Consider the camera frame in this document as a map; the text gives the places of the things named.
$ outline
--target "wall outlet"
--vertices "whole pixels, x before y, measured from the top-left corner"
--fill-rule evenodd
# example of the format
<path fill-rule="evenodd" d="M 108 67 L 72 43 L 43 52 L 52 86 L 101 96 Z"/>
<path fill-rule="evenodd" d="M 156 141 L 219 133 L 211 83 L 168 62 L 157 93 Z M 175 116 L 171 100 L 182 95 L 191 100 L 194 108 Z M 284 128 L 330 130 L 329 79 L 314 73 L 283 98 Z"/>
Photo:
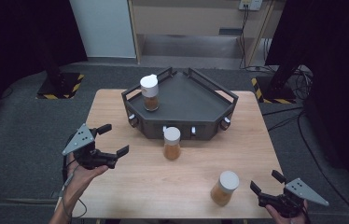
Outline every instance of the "wall outlet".
<path fill-rule="evenodd" d="M 241 0 L 239 3 L 240 10 L 258 11 L 261 8 L 262 0 Z"/>

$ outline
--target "human hand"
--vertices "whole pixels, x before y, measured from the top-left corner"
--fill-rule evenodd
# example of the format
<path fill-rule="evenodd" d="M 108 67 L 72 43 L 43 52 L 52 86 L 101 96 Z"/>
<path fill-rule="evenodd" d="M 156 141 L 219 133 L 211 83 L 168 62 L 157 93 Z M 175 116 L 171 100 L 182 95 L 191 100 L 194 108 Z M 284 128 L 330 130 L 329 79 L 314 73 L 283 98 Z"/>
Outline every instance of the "human hand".
<path fill-rule="evenodd" d="M 90 185 L 93 178 L 102 175 L 108 170 L 108 166 L 103 165 L 93 170 L 87 170 L 74 161 L 73 153 L 68 155 L 70 163 L 67 166 L 67 176 L 71 176 L 70 182 L 64 188 L 61 204 L 55 210 L 50 220 L 52 223 L 67 223 L 71 219 L 71 213 L 76 206 L 78 199 Z"/>
<path fill-rule="evenodd" d="M 63 196 L 66 201 L 69 201 L 70 203 L 74 202 L 76 204 L 77 200 L 84 193 L 85 189 L 90 185 L 93 178 L 103 174 L 108 170 L 108 167 L 106 165 L 103 165 L 93 170 L 88 170 L 80 166 L 77 161 L 74 161 L 74 159 L 75 158 L 73 153 L 70 153 L 68 155 L 68 161 L 73 162 L 71 162 L 67 166 L 67 176 L 73 175 L 73 177 L 66 187 Z"/>
<path fill-rule="evenodd" d="M 303 205 L 305 209 L 307 209 L 308 203 L 306 201 L 303 201 Z M 270 213 L 276 224 L 305 224 L 307 220 L 303 213 L 300 213 L 297 217 L 285 218 L 280 216 L 276 209 L 274 209 L 270 204 L 267 204 L 265 208 Z"/>

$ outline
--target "glass jar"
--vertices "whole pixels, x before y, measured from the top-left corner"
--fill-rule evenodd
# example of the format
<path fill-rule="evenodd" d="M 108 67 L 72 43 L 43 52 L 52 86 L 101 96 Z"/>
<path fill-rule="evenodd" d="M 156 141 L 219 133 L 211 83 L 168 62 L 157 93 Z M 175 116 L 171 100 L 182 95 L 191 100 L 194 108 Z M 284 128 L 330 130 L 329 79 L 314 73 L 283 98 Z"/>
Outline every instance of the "glass jar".
<path fill-rule="evenodd" d="M 180 131 L 175 127 L 165 129 L 163 156 L 168 160 L 175 160 L 180 156 Z"/>
<path fill-rule="evenodd" d="M 232 171 L 224 171 L 210 191 L 213 201 L 220 206 L 225 206 L 230 202 L 232 193 L 239 186 L 239 177 Z"/>
<path fill-rule="evenodd" d="M 140 79 L 140 86 L 142 89 L 145 109 L 148 111 L 158 109 L 160 102 L 158 100 L 159 89 L 157 76 L 152 74 L 150 76 L 143 77 Z"/>

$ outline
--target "yellow and black hazard tape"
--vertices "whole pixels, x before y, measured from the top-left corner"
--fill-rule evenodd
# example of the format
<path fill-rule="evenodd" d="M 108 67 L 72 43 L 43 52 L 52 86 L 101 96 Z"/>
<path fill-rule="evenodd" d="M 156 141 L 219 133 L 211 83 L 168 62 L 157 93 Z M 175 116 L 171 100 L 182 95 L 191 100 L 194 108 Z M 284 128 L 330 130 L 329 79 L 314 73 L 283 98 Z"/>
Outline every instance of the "yellow and black hazard tape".
<path fill-rule="evenodd" d="M 254 90 L 256 91 L 257 99 L 260 103 L 268 103 L 268 104 L 295 104 L 296 103 L 296 101 L 292 99 L 266 99 L 262 95 L 262 92 L 261 92 L 261 89 L 259 88 L 257 80 L 255 78 L 252 78 L 251 82 L 253 83 Z"/>
<path fill-rule="evenodd" d="M 57 93 L 44 93 L 44 94 L 37 94 L 35 98 L 37 99 L 49 99 L 49 100 L 56 100 L 56 99 L 71 99 L 76 95 L 76 92 L 79 88 L 79 85 L 81 84 L 82 79 L 84 78 L 84 75 L 79 75 L 77 82 L 75 83 L 72 92 L 68 94 L 57 94 Z"/>

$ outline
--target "wooden table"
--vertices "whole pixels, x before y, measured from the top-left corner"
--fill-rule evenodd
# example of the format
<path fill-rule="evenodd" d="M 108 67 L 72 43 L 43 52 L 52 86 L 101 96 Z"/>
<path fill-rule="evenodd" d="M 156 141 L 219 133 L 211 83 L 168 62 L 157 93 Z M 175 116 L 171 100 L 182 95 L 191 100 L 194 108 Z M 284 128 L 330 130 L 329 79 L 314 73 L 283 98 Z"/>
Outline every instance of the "wooden table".
<path fill-rule="evenodd" d="M 163 140 L 146 139 L 128 123 L 121 99 L 123 90 L 99 90 L 87 124 L 98 128 L 111 123 L 113 130 L 96 137 L 96 148 L 115 153 L 130 145 L 116 169 L 95 178 L 81 200 L 93 218 L 264 218 L 258 198 L 250 189 L 254 180 L 263 192 L 277 195 L 283 185 L 272 176 L 281 171 L 254 93 L 234 91 L 238 104 L 227 131 L 210 141 L 181 141 L 176 161 L 163 157 Z M 216 205 L 210 190 L 221 172 L 231 170 L 240 187 L 230 202 Z M 78 203 L 73 216 L 84 212 Z"/>

